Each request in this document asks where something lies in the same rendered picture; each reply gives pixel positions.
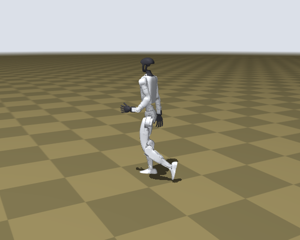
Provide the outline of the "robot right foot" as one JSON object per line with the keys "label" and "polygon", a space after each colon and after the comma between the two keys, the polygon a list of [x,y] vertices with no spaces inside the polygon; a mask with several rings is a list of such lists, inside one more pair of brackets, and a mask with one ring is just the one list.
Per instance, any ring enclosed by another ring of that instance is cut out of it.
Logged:
{"label": "robot right foot", "polygon": [[157,170],[155,168],[152,168],[151,170],[149,170],[149,168],[145,169],[145,170],[141,170],[140,173],[143,174],[157,174]]}

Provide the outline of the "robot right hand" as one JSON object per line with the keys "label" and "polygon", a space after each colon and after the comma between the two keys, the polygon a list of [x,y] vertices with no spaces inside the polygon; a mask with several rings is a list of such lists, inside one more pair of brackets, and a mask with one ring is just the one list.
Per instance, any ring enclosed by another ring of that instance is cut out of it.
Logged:
{"label": "robot right hand", "polygon": [[[163,126],[163,118],[162,118],[162,110],[160,110],[160,114],[157,114],[156,113],[156,115],[157,115],[157,118],[156,118],[156,126],[155,127],[157,127],[157,125],[158,125],[158,127],[161,127],[161,126]],[[155,122],[154,122],[155,123]]]}

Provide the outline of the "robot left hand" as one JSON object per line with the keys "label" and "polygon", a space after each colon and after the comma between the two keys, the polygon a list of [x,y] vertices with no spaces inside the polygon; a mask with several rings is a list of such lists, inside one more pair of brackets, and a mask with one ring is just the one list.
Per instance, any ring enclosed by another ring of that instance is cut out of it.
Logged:
{"label": "robot left hand", "polygon": [[[125,104],[125,103],[123,103]],[[126,106],[123,106],[121,105],[121,113],[128,113],[128,112],[131,112],[131,113],[135,113],[135,112],[132,112],[132,108],[136,108],[135,106],[128,106],[127,104],[125,104]]]}

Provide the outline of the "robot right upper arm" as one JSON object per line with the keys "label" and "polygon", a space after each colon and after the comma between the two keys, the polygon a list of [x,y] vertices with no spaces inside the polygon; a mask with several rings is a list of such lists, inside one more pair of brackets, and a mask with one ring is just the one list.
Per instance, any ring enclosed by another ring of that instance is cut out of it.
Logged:
{"label": "robot right upper arm", "polygon": [[157,86],[156,86],[156,99],[159,98],[159,88],[158,88],[158,78],[156,76]]}

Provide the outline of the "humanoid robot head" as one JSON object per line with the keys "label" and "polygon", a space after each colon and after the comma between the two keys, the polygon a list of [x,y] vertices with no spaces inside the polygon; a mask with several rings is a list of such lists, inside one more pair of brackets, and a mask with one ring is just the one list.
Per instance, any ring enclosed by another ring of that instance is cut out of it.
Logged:
{"label": "humanoid robot head", "polygon": [[[151,73],[151,70],[147,70],[147,67],[149,67],[151,64],[154,64],[155,63],[154,60],[150,57],[146,57],[146,58],[143,58],[140,62],[142,64],[142,71],[146,72],[147,76],[153,77],[154,75]],[[144,69],[144,66],[145,66],[145,69]]]}

